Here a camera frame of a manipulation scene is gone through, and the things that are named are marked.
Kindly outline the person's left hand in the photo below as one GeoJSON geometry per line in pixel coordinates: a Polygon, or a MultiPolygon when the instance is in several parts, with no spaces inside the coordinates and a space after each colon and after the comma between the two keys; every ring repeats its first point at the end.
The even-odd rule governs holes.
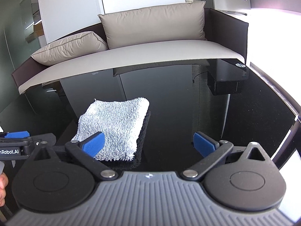
{"type": "Polygon", "coordinates": [[[8,177],[5,173],[0,175],[0,207],[5,205],[6,187],[9,183],[8,177]]]}

